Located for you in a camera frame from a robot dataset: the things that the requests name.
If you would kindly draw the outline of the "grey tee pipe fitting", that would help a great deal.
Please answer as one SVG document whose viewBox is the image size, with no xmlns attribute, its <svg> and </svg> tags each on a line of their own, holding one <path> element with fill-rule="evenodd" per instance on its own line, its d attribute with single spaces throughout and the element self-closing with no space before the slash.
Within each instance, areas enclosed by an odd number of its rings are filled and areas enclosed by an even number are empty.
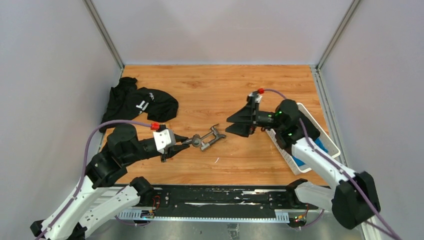
<svg viewBox="0 0 424 240">
<path fill-rule="evenodd" d="M 202 146 L 202 137 L 199 134 L 195 134 L 192 138 L 191 138 L 191 145 L 195 148 L 200 148 Z"/>
</svg>

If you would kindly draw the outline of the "grey faucet with lever handle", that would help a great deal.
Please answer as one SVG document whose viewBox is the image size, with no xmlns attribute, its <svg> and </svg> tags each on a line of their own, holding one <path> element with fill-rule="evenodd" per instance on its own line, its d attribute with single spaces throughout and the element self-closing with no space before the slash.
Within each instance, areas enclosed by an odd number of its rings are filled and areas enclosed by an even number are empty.
<svg viewBox="0 0 424 240">
<path fill-rule="evenodd" d="M 210 129 L 210 132 L 200 138 L 200 140 L 201 140 L 200 150 L 202 152 L 204 152 L 207 149 L 209 149 L 217 141 L 222 140 L 222 139 L 225 139 L 227 137 L 226 134 L 219 132 L 219 130 L 217 128 L 218 126 L 219 126 L 218 123 L 217 124 L 214 124 L 213 126 L 211 126 L 209 128 Z"/>
</svg>

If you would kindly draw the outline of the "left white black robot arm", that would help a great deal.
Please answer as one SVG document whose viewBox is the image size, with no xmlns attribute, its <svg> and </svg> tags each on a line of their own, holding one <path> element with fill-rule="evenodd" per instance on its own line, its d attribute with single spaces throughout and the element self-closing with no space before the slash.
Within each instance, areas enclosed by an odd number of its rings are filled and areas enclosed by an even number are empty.
<svg viewBox="0 0 424 240">
<path fill-rule="evenodd" d="M 30 230 L 37 240 L 84 240 L 112 217 L 136 205 L 150 206 L 154 187 L 142 176 L 95 208 L 92 204 L 127 174 L 127 168 L 142 160 L 160 157 L 162 162 L 189 148 L 188 137 L 173 133 L 160 123 L 111 120 L 113 125 L 100 152 L 88 160 L 88 139 L 81 177 L 62 204 L 44 220 L 34 221 Z"/>
</svg>

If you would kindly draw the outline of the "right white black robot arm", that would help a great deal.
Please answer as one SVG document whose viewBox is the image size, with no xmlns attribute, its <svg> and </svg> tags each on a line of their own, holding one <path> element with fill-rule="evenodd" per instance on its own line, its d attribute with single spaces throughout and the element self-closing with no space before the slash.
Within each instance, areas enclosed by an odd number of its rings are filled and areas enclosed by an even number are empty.
<svg viewBox="0 0 424 240">
<path fill-rule="evenodd" d="M 294 209 L 310 204 L 330 211 L 338 223 L 353 229 L 381 211 L 373 177 L 366 171 L 357 172 L 336 161 L 324 152 L 315 140 L 321 135 L 318 128 L 299 110 L 292 99 L 284 99 L 275 111 L 260 110 L 261 95 L 252 92 L 246 105 L 230 115 L 227 133 L 249 137 L 256 128 L 273 130 L 278 147 L 304 162 L 315 171 L 327 186 L 306 179 L 287 185 L 286 203 Z"/>
</svg>

